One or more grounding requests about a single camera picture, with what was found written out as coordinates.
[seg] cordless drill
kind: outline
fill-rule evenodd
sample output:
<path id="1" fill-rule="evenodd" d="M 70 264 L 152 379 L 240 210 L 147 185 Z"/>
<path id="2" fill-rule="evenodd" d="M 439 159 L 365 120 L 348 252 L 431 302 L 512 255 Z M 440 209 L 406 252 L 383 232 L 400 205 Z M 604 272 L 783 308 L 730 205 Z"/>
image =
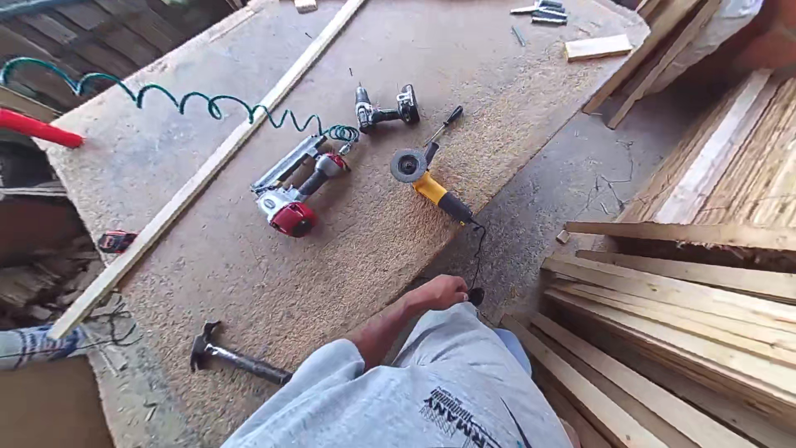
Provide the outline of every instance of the cordless drill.
<path id="1" fill-rule="evenodd" d="M 402 120 L 406 124 L 420 121 L 415 89 L 411 84 L 406 84 L 400 90 L 396 100 L 398 101 L 398 108 L 374 108 L 370 103 L 370 98 L 368 98 L 368 91 L 361 85 L 357 87 L 357 103 L 354 106 L 354 111 L 357 114 L 357 121 L 359 121 L 359 130 L 363 134 L 367 134 L 376 126 L 376 123 L 381 121 Z"/>

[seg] hammer handle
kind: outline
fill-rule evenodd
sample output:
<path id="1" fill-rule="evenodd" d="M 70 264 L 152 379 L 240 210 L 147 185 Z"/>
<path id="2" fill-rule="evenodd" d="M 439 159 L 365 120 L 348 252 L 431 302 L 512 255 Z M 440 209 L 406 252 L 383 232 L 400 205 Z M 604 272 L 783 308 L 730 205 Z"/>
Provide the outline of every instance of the hammer handle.
<path id="1" fill-rule="evenodd" d="M 286 370 L 274 367 L 264 361 L 255 360 L 254 358 L 234 352 L 233 350 L 218 347 L 217 345 L 208 346 L 207 353 L 227 360 L 236 367 L 240 367 L 245 371 L 251 372 L 254 376 L 267 379 L 279 386 L 285 385 L 293 377 L 293 374 Z"/>

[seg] angle grinder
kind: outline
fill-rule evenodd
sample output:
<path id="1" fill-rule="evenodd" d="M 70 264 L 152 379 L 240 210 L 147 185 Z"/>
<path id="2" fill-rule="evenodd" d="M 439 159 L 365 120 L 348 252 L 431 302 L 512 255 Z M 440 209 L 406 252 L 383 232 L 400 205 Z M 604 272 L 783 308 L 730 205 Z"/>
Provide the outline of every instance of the angle grinder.
<path id="1" fill-rule="evenodd" d="M 427 197 L 465 226 L 474 222 L 473 211 L 456 195 L 435 181 L 428 172 L 428 165 L 431 164 L 438 149 L 439 145 L 436 142 L 429 143 L 425 151 L 401 149 L 392 157 L 390 171 L 398 181 L 411 183 L 415 191 Z"/>

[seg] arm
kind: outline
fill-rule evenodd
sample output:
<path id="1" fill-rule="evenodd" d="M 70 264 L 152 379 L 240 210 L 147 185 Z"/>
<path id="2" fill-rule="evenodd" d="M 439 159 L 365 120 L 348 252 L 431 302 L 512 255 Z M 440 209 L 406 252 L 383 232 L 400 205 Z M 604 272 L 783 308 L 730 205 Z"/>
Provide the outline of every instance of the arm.
<path id="1" fill-rule="evenodd" d="M 467 300 L 467 284 L 461 277 L 439 275 L 404 294 L 392 305 L 345 335 L 365 360 L 365 370 L 375 367 L 395 343 L 398 334 L 414 318 L 429 310 L 448 309 Z"/>

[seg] wooden wall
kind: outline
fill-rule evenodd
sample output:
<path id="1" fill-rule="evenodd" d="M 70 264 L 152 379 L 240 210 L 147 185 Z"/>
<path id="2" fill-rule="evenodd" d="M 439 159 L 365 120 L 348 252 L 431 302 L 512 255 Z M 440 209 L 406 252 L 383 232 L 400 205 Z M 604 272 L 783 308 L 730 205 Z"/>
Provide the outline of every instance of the wooden wall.
<path id="1" fill-rule="evenodd" d="M 124 78 L 231 12 L 220 0 L 184 6 L 161 0 L 50 2 L 0 16 L 0 63 L 28 56 L 53 62 L 74 79 L 90 72 Z M 74 96 L 57 76 L 38 67 L 21 69 L 11 80 L 12 89 L 61 112 L 90 98 Z"/>

